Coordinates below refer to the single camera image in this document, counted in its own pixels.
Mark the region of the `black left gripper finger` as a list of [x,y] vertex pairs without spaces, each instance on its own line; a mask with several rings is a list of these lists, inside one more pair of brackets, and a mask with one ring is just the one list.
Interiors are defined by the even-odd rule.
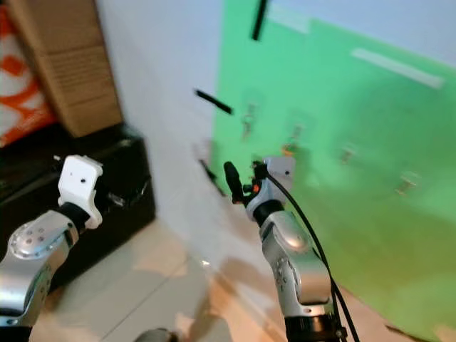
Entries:
[[120,207],[131,207],[138,202],[142,202],[149,192],[151,192],[151,179],[146,178],[134,191],[130,191],[121,197]]

